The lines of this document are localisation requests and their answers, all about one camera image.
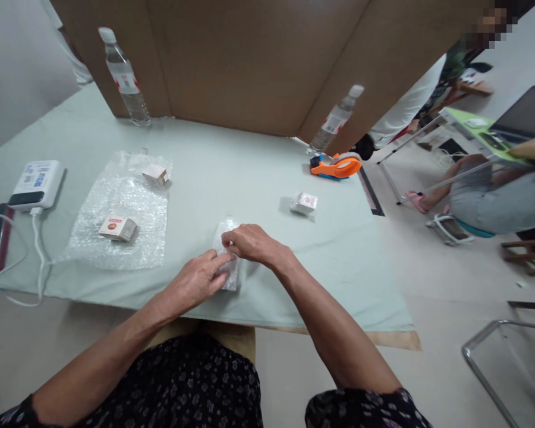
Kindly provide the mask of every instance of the charging cable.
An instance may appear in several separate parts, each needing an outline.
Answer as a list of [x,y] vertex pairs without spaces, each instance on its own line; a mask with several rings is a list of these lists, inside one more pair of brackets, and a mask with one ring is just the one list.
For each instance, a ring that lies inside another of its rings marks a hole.
[[467,156],[463,152],[456,152],[450,155],[446,150],[440,148],[433,150],[432,155],[434,156],[434,163],[445,170],[455,163],[454,156],[459,156],[460,158]]
[[[37,225],[37,218],[40,216],[40,214],[42,212],[43,212],[43,208],[41,208],[41,207],[32,208],[32,210],[30,211],[30,215],[32,216],[32,229],[34,230],[34,247],[36,248],[37,254],[40,257],[40,272],[39,272],[39,274],[37,276],[37,302],[36,303],[26,303],[26,302],[22,302],[22,301],[16,300],[14,297],[11,297],[9,295],[6,295],[6,298],[8,300],[10,300],[10,302],[16,303],[16,304],[18,304],[20,306],[33,307],[33,306],[38,306],[40,303],[42,303],[42,298],[43,298],[43,271],[44,271],[44,269],[46,267],[46,257],[43,254],[42,248],[40,246],[40,240],[39,240],[40,234],[39,234],[39,229],[38,229],[38,225]],[[29,250],[28,250],[28,245],[26,244],[26,241],[25,241],[22,233],[18,229],[18,226],[16,226],[14,224],[14,221],[10,217],[7,217],[7,216],[5,216],[3,214],[0,214],[0,218],[5,220],[5,221],[7,221],[8,223],[10,223],[10,225],[12,226],[12,229],[14,229],[14,231],[20,237],[20,240],[22,241],[22,244],[23,244],[23,247],[24,247],[24,255],[20,259],[18,259],[16,262],[12,263],[11,265],[9,265],[9,266],[5,267],[3,270],[1,270],[0,271],[0,275],[2,275],[4,272],[12,269],[14,266],[17,266],[21,262],[23,262],[26,259],[26,257],[28,256]]]

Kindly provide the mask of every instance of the laptop screen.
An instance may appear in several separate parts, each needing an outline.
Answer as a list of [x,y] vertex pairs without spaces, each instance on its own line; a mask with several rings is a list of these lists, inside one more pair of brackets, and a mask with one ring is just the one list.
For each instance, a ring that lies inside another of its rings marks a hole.
[[519,98],[490,128],[513,135],[535,138],[535,86]]

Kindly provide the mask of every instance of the brown cardboard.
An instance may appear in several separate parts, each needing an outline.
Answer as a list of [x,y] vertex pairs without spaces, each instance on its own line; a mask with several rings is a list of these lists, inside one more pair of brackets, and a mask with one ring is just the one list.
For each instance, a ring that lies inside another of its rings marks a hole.
[[329,152],[350,148],[458,39],[477,0],[52,0],[99,90],[127,111],[99,26],[131,59],[149,113],[313,137],[356,83],[366,87]]
[[327,149],[344,153],[470,29],[490,1],[374,0],[338,58],[298,137],[311,141],[353,84],[365,91]]
[[111,28],[133,65],[144,101],[153,117],[171,116],[161,61],[148,9],[138,0],[52,0],[64,27],[97,83],[112,113],[129,113],[105,63],[99,27]]
[[174,116],[294,136],[367,2],[147,4]]

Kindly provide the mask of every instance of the sandal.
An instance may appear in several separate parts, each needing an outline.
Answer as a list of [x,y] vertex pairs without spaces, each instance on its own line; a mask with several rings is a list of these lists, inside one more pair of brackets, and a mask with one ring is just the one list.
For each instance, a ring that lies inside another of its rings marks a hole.
[[[408,191],[406,192],[406,196],[408,199],[412,198],[413,196],[418,195],[415,191]],[[412,205],[420,211],[422,214],[426,214],[428,211],[426,211],[424,208],[422,208],[422,205],[420,205],[420,201],[423,200],[426,197],[426,195],[415,197],[414,199],[410,199],[410,202],[412,202]]]

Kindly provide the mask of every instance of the bubble wrap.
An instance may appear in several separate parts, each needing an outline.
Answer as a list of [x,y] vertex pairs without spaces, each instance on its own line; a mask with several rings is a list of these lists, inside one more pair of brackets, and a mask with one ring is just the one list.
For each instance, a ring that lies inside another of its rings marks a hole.
[[[222,234],[232,229],[236,229],[236,227],[239,225],[240,224],[235,222],[232,218],[227,218],[218,224],[216,235],[214,236],[214,243],[212,245],[212,248],[216,250],[218,255],[228,252],[228,250],[222,245]],[[240,265],[241,260],[236,258],[236,260],[228,262],[218,269],[218,273],[229,272],[229,277],[222,289],[236,291],[240,287]]]
[[[165,254],[167,186],[147,182],[141,174],[150,163],[166,168],[161,157],[116,152],[89,191],[77,214],[69,243],[56,259],[81,260],[102,269],[133,270],[162,265]],[[130,242],[99,235],[108,215],[131,218],[137,224]]]

